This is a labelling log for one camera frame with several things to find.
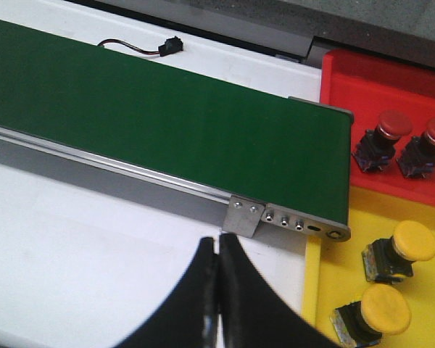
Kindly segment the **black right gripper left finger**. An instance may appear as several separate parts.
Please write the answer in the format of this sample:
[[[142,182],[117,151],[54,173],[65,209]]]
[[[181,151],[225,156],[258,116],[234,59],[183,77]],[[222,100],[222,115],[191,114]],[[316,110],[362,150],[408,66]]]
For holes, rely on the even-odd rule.
[[[218,333],[218,256],[211,237],[200,239],[193,259],[164,302],[121,347],[215,347]]]

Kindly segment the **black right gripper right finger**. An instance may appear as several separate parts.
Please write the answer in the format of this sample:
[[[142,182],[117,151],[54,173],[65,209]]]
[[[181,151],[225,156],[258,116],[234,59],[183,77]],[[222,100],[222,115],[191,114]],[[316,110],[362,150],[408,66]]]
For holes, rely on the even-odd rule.
[[[218,291],[226,347],[336,347],[261,276],[232,233],[219,237]]]

